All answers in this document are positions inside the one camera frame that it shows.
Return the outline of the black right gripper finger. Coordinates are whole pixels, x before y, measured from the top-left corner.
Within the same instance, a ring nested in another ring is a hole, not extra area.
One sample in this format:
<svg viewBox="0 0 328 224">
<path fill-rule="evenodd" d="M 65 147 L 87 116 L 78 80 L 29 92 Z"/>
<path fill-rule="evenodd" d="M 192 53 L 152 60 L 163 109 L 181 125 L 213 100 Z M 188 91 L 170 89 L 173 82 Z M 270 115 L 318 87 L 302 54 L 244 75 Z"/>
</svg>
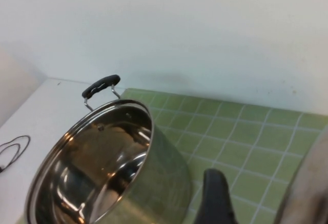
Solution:
<svg viewBox="0 0 328 224">
<path fill-rule="evenodd" d="M 213 168 L 203 173 L 202 198 L 194 224 L 237 224 L 225 175 Z"/>
</svg>

